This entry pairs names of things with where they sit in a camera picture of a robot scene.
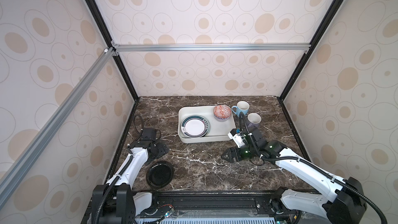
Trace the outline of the black round plate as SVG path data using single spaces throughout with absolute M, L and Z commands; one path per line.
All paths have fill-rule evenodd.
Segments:
M 173 177 L 173 165 L 167 161 L 159 161 L 147 171 L 146 182 L 152 189 L 162 189 L 172 181 Z

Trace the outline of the purple mug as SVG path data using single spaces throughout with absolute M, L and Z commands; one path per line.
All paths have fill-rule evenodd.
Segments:
M 262 121 L 262 118 L 257 113 L 250 113 L 247 116 L 248 127 L 256 127 L 256 128 L 258 128 L 260 123 L 261 123 L 261 121 Z

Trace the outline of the white plastic bin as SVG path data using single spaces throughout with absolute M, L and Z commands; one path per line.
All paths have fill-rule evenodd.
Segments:
M 193 143 L 206 143 L 206 142 L 221 142 L 228 141 L 230 138 L 228 134 L 235 126 L 235 121 L 231 116 L 226 121 L 220 121 L 214 117 L 213 114 L 214 106 L 193 106 L 183 107 L 178 112 L 178 136 L 180 140 L 185 144 Z M 188 138 L 180 130 L 180 124 L 182 121 L 192 115 L 199 115 L 206 118 L 210 123 L 209 133 L 201 138 Z

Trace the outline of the light blue mug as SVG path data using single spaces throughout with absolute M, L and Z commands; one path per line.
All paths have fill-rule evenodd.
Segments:
M 239 101 L 235 106 L 231 107 L 231 111 L 237 118 L 242 113 L 244 116 L 248 113 L 250 105 L 246 101 Z

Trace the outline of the purple bowl patterned inside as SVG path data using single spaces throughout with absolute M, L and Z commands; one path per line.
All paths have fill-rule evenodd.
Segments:
M 232 110 L 227 105 L 217 105 L 213 108 L 214 117 L 220 121 L 228 120 L 232 115 Z

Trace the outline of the white plate green red rim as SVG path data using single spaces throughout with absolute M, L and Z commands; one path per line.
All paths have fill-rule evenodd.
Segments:
M 192 115 L 182 121 L 180 130 L 188 138 L 201 138 L 209 133 L 210 123 L 202 116 Z

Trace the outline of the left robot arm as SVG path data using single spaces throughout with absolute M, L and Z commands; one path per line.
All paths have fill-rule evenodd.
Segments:
M 107 182 L 92 193 L 92 224 L 134 224 L 136 216 L 151 207 L 152 194 L 137 194 L 132 188 L 141 168 L 169 152 L 161 141 L 161 131 L 142 128 L 128 155 Z

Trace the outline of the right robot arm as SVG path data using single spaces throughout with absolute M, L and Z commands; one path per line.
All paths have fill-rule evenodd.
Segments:
M 227 149 L 221 156 L 223 160 L 234 163 L 258 157 L 287 170 L 317 190 L 317 194 L 310 194 L 279 187 L 269 201 L 275 214 L 298 210 L 326 218 L 332 224 L 358 224 L 371 207 L 381 223 L 387 223 L 384 213 L 364 195 L 361 183 L 355 178 L 344 179 L 327 172 L 280 141 L 267 141 L 256 127 L 245 132 L 232 129 L 228 137 L 236 147 Z

